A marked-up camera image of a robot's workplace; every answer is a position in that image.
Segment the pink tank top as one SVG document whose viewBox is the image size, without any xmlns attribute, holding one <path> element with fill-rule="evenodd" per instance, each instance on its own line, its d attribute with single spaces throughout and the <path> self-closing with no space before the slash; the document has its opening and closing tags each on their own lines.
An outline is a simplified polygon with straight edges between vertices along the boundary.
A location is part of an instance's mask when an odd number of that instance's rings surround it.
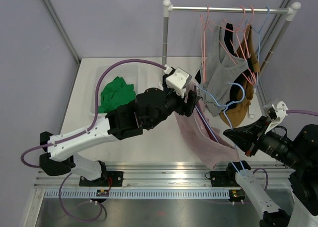
<svg viewBox="0 0 318 227">
<path fill-rule="evenodd" d="M 222 161 L 238 162 L 238 151 L 221 138 L 219 129 L 209 126 L 202 100 L 198 101 L 197 107 L 190 117 L 175 113 L 181 135 L 189 148 L 210 169 Z"/>
</svg>

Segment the green tank top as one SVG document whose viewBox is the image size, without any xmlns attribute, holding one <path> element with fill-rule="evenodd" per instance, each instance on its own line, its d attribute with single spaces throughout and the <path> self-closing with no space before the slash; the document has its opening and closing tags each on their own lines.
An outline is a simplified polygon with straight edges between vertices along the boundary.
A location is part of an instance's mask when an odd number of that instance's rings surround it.
<svg viewBox="0 0 318 227">
<path fill-rule="evenodd" d="M 101 92 L 98 113 L 108 113 L 121 105 L 135 100 L 135 97 L 134 85 L 127 84 L 123 77 L 117 76 Z"/>
</svg>

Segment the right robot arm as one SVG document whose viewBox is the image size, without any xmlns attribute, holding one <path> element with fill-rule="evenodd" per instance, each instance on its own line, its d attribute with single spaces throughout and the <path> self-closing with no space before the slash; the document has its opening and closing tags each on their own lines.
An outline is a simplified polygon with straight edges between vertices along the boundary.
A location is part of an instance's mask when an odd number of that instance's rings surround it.
<svg viewBox="0 0 318 227">
<path fill-rule="evenodd" d="M 249 198 L 259 217 L 261 227 L 316 227 L 318 225 L 318 126 L 305 125 L 291 140 L 279 135 L 264 116 L 256 122 L 235 129 L 227 129 L 230 139 L 248 157 L 258 151 L 277 161 L 276 171 L 289 173 L 288 184 L 294 205 L 287 214 L 277 205 L 256 180 L 246 161 L 240 169 L 226 172 L 230 185 L 239 185 Z"/>
</svg>

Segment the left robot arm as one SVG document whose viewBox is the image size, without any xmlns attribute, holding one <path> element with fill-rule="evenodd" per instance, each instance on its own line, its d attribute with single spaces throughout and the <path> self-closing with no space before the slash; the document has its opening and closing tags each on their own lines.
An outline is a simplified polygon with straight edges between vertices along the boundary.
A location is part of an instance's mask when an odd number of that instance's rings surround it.
<svg viewBox="0 0 318 227">
<path fill-rule="evenodd" d="M 80 186 L 110 186 L 115 179 L 108 174 L 106 164 L 84 158 L 79 155 L 80 151 L 142 135 L 144 130 L 155 128 L 173 112 L 190 117 L 198 101 L 199 96 L 192 90 L 180 96 L 170 88 L 149 88 L 135 100 L 98 118 L 91 128 L 50 136 L 46 153 L 39 157 L 39 166 L 49 176 L 79 175 Z"/>
</svg>

